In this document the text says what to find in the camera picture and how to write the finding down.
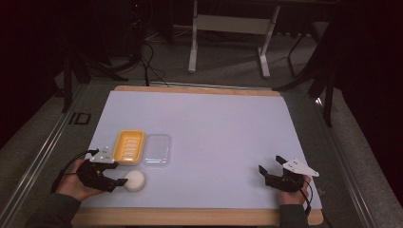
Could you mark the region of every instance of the gray floor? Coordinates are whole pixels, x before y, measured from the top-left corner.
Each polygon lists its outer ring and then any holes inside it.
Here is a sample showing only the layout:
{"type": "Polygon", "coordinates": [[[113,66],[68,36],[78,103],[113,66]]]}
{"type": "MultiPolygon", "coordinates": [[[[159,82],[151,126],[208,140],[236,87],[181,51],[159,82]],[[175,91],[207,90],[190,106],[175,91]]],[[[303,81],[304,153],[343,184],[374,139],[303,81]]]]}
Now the gray floor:
{"type": "MultiPolygon", "coordinates": [[[[214,36],[202,33],[202,36],[214,36]]],[[[290,36],[276,35],[272,39],[267,54],[272,76],[263,79],[259,70],[257,47],[261,37],[255,36],[245,42],[213,43],[200,38],[197,72],[189,74],[187,64],[190,50],[190,36],[187,34],[175,38],[173,45],[163,41],[160,36],[148,39],[154,53],[150,65],[159,77],[169,85],[190,84],[199,86],[237,86],[270,88],[291,82],[290,68],[285,59],[288,50],[296,39],[290,36]]],[[[306,37],[293,54],[296,71],[303,68],[316,44],[306,37]]],[[[144,46],[144,57],[151,56],[151,49],[144,46]]],[[[150,78],[156,79],[152,70],[150,78]]],[[[129,78],[128,85],[142,85],[144,77],[142,66],[121,72],[129,78]]],[[[160,80],[155,85],[163,86],[160,80]]],[[[333,128],[328,128],[320,119],[320,108],[306,110],[313,102],[305,94],[311,82],[299,85],[284,93],[290,106],[290,113],[295,122],[301,146],[310,163],[314,163],[321,172],[317,186],[324,192],[321,195],[323,212],[333,227],[402,227],[403,210],[389,188],[380,171],[371,148],[362,135],[354,117],[344,103],[342,94],[336,90],[332,109],[333,128]]],[[[68,120],[69,114],[62,115],[63,100],[51,98],[38,113],[2,148],[0,152],[0,206],[6,208],[13,193],[18,189],[21,178],[38,153],[45,153],[44,145],[51,148],[47,161],[36,182],[27,184],[30,192],[26,200],[14,214],[10,227],[22,227],[25,219],[38,206],[48,192],[49,185],[56,172],[69,160],[71,155],[87,148],[91,134],[99,120],[107,98],[106,91],[119,83],[94,75],[90,85],[75,86],[80,99],[72,107],[72,112],[92,114],[89,125],[60,123],[68,120]],[[55,136],[54,127],[62,125],[60,135],[55,136]],[[48,136],[57,139],[50,142],[48,136]]],[[[325,222],[318,227],[329,227],[325,222]]]]}

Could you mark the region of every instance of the table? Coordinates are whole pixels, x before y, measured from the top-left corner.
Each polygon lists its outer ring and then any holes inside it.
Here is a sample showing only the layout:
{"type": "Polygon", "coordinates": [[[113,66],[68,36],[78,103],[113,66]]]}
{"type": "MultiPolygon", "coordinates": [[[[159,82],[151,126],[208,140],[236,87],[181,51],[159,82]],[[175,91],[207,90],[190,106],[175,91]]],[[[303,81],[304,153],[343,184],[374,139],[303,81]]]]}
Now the table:
{"type": "MultiPolygon", "coordinates": [[[[191,93],[240,96],[275,96],[268,90],[163,88],[118,86],[118,91],[147,91],[158,93],[191,93]]],[[[314,209],[309,217],[311,224],[320,224],[323,216],[314,209]]],[[[278,210],[248,208],[133,208],[133,207],[82,207],[73,220],[74,225],[270,225],[278,224],[278,210]]]]}

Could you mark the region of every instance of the yellow tray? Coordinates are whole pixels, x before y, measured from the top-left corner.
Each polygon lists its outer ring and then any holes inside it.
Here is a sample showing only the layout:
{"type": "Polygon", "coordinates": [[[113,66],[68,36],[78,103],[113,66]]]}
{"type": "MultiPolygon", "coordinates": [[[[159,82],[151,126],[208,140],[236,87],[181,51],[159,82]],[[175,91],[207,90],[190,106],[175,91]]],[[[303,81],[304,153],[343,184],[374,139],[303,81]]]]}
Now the yellow tray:
{"type": "Polygon", "coordinates": [[[118,141],[116,141],[113,159],[121,164],[138,164],[142,160],[143,144],[143,131],[121,131],[118,141]]]}

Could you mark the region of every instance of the plastic lid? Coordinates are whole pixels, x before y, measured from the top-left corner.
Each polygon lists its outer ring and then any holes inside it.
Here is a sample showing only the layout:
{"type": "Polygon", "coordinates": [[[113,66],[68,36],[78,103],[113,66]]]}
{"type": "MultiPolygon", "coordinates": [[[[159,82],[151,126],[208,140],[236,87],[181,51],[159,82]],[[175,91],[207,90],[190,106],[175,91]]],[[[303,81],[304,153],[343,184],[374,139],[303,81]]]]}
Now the plastic lid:
{"type": "Polygon", "coordinates": [[[150,134],[145,139],[143,165],[151,168],[165,168],[169,165],[171,137],[163,134],[150,134]]]}

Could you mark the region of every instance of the white stand leg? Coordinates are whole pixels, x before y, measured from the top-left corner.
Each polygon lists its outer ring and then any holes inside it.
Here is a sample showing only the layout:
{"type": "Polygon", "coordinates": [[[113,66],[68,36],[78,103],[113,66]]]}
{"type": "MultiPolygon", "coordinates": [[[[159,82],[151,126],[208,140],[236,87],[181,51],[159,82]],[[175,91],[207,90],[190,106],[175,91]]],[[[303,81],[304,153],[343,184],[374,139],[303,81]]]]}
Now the white stand leg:
{"type": "Polygon", "coordinates": [[[263,47],[259,47],[259,49],[258,49],[261,73],[263,75],[263,78],[269,78],[270,77],[269,66],[267,65],[267,59],[266,59],[266,51],[267,51],[267,47],[269,46],[270,39],[272,38],[272,35],[273,35],[273,30],[274,30],[275,25],[276,25],[278,12],[279,12],[279,7],[276,7],[275,11],[273,12],[273,15],[272,15],[272,18],[270,20],[270,23],[267,26],[267,31],[266,31],[266,34],[265,34],[266,38],[264,40],[263,47]]]}
{"type": "Polygon", "coordinates": [[[192,28],[192,48],[190,49],[189,73],[196,72],[196,63],[198,57],[198,1],[193,1],[193,28],[192,28]]]}

